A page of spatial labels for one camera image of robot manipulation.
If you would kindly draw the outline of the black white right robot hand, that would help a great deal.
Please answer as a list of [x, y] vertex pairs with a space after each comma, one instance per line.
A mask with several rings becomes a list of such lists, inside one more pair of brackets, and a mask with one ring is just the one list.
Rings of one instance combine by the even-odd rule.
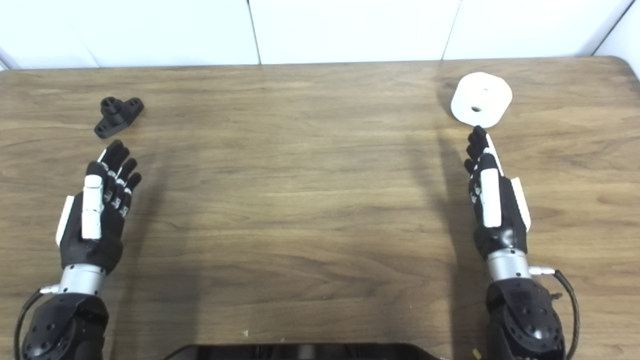
[[493, 141], [481, 126], [467, 138], [464, 168], [477, 228], [474, 242], [482, 257], [503, 249], [527, 253], [531, 215], [521, 180], [505, 176]]

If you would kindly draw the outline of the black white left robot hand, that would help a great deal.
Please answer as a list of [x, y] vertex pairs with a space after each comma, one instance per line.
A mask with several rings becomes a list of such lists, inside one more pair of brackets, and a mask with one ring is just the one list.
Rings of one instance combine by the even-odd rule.
[[62, 268], [91, 265], [112, 273], [124, 251], [122, 235], [142, 176], [123, 141], [114, 140], [90, 161], [82, 190], [67, 196], [55, 233]]

